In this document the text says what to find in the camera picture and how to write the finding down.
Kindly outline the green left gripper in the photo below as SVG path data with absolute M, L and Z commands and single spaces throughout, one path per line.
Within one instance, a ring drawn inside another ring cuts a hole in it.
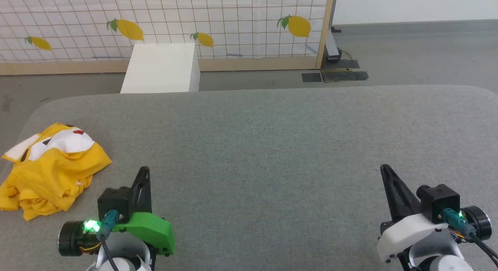
M 132 184 L 131 218 L 119 223 L 117 212 L 108 212 L 103 220 L 68 221 L 58 236 L 58 251 L 62 256 L 97 254 L 103 242 L 110 249 L 110 236 L 125 233 L 151 247 L 155 254 L 170 256 L 175 252 L 172 225 L 152 214 L 151 172 L 148 166 L 140 167 Z

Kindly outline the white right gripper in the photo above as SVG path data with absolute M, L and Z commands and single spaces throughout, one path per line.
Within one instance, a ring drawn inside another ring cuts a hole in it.
M 433 223 L 420 213 L 421 203 L 388 164 L 380 166 L 391 220 L 377 243 L 379 258 L 389 263 L 466 263 L 459 244 L 476 244 L 488 257 L 484 241 L 492 234 L 490 219 L 477 206 L 444 209 Z

